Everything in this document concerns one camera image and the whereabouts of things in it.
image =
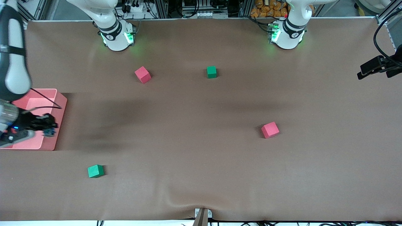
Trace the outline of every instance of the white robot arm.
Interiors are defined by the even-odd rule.
[[[86,13],[100,30],[105,45],[113,51],[125,50],[134,44],[135,26],[119,20],[113,13],[117,0],[67,0]]]
[[[31,88],[23,23],[15,0],[0,5],[0,21],[0,99],[15,101]]]
[[[335,0],[287,0],[291,6],[289,16],[278,25],[271,41],[282,49],[293,49],[302,41],[304,30],[312,16],[312,4],[327,4]]]
[[[0,148],[27,140],[38,130],[47,131],[51,136],[58,127],[50,114],[34,115],[12,104],[21,99],[31,85],[17,1],[0,0]]]

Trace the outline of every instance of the pink cube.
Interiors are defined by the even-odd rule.
[[[39,108],[32,111],[34,115],[43,115],[50,113],[55,117],[56,123],[59,124],[59,128],[56,129],[56,135],[54,137],[44,137],[42,131],[36,131],[35,136],[31,139],[22,141],[20,143],[11,145],[7,148],[9,150],[31,150],[31,151],[53,151],[56,146],[57,136],[59,135],[59,129],[62,124],[64,110],[66,109],[67,98],[63,96],[57,89],[36,89],[47,98],[56,102],[63,109],[56,108]],[[30,90],[23,98],[13,102],[14,105],[23,109],[32,109],[34,107],[41,106],[55,106],[43,96],[39,95],[35,91]]]
[[[147,81],[151,80],[150,73],[145,69],[144,66],[140,67],[138,70],[135,71],[135,75],[138,79],[144,84]]]
[[[265,139],[273,137],[279,133],[279,129],[274,121],[264,125],[261,130],[263,131]]]

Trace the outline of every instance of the brown cloth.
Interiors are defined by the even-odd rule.
[[[0,220],[199,207],[217,220],[402,220],[402,76],[356,76],[379,54],[376,21],[307,28],[282,50],[247,19],[143,21],[135,46],[113,52],[91,23],[30,22],[34,87],[68,103],[56,151],[0,151]],[[394,52],[385,28],[378,42]],[[281,133],[263,139],[272,121]],[[106,175],[88,178],[95,164]]]

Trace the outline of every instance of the black cable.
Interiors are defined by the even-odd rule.
[[[262,27],[262,25],[268,26],[267,23],[258,22],[255,18],[252,18],[250,16],[241,16],[241,17],[246,17],[246,18],[250,19],[252,22],[256,23],[258,25],[258,27],[260,27],[261,30],[263,30],[263,31],[265,31],[267,33],[273,33],[272,31],[268,31],[268,30],[266,30],[265,28]]]
[[[179,14],[179,16],[180,17],[182,17],[182,18],[189,18],[189,17],[192,17],[192,16],[194,16],[194,15],[196,15],[197,14],[197,12],[198,12],[198,10],[200,9],[200,4],[199,4],[199,2],[198,2],[198,0],[194,0],[195,2],[194,2],[194,12],[190,15],[190,16],[186,16],[186,15],[183,15],[180,11],[179,11],[179,8],[182,8],[182,6],[181,6],[181,2],[182,2],[182,0],[177,0],[176,1],[176,11],[177,11],[177,14]]]
[[[286,20],[286,19],[281,20],[281,19],[276,18],[276,17],[273,17],[273,16],[267,16],[267,17],[265,17],[265,18],[274,18],[275,20],[278,20],[278,21],[285,21],[285,20]],[[261,24],[261,25],[268,25],[267,23],[262,23],[262,22],[258,22],[258,23]]]
[[[378,44],[377,44],[377,34],[378,34],[378,31],[379,31],[379,30],[382,28],[382,26],[385,24],[385,22],[387,22],[387,20],[389,20],[391,17],[397,15],[397,14],[400,13],[401,11],[402,11],[402,8],[396,10],[396,11],[393,12],[391,15],[389,15],[387,18],[385,18],[385,19],[381,22],[381,24],[378,26],[378,28],[377,28],[377,30],[375,31],[374,36],[373,36],[374,46],[376,47],[376,49],[377,49],[385,58],[387,58],[389,61],[391,61],[392,63],[394,63],[394,64],[396,64],[396,65],[398,65],[398,66],[400,66],[400,67],[402,67],[402,62],[397,62],[397,61],[393,60],[390,56],[388,56],[386,53],[384,53],[384,51],[382,51],[382,49],[378,46]]]
[[[116,12],[116,16],[117,16],[117,18],[122,18],[122,19],[123,19],[123,16],[121,16],[120,14],[118,14],[118,13],[117,13],[117,9],[116,9],[116,7],[115,7],[115,12]]]
[[[145,7],[149,10],[149,13],[151,14],[151,16],[152,16],[154,19],[157,19],[158,17],[157,17],[156,14],[154,14],[154,12],[152,11],[152,8],[151,8],[150,3],[148,2],[148,0],[144,0],[144,3],[145,3]]]
[[[39,95],[45,97],[48,101],[50,101],[50,102],[52,102],[53,104],[55,104],[56,107],[55,107],[55,106],[34,107],[34,108],[30,109],[30,110],[25,110],[25,111],[23,111],[22,114],[26,114],[26,113],[28,113],[28,112],[31,112],[31,111],[36,110],[36,109],[39,109],[39,108],[56,108],[56,109],[63,109],[60,105],[58,105],[56,102],[54,102],[54,101],[52,101],[51,99],[49,99],[47,96],[41,94],[39,91],[37,91],[37,90],[35,90],[35,89],[33,89],[33,88],[31,88],[31,90],[33,90],[33,91],[37,92]]]

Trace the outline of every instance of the cube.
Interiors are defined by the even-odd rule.
[[[101,165],[94,165],[88,167],[88,176],[90,178],[97,178],[103,176],[105,173],[103,172],[103,166]]]
[[[216,78],[216,67],[215,66],[207,67],[207,77],[208,78]]]
[[[263,131],[265,139],[279,134],[279,129],[274,121],[264,125],[261,130]]]
[[[142,82],[142,84],[146,83],[147,81],[151,80],[150,73],[145,69],[144,66],[140,67],[138,70],[135,71],[135,75],[138,79]]]

